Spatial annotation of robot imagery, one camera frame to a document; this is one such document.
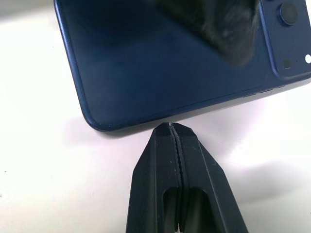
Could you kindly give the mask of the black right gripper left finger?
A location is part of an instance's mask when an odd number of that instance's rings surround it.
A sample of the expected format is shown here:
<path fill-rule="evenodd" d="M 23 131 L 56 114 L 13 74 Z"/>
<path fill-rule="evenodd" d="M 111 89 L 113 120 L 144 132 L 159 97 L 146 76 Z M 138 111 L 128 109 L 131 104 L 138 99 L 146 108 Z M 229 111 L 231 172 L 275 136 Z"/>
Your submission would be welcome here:
<path fill-rule="evenodd" d="M 132 175 L 126 232 L 173 233 L 178 229 L 180 169 L 169 123 L 157 126 Z"/>

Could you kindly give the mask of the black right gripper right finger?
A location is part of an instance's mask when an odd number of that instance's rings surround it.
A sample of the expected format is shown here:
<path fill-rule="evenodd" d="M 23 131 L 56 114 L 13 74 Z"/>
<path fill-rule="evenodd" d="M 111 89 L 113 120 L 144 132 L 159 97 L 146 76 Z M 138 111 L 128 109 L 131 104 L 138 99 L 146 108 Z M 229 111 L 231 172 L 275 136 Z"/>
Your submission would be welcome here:
<path fill-rule="evenodd" d="M 246 233 L 248 229 L 221 166 L 191 128 L 173 123 L 172 131 L 184 186 L 180 231 Z"/>

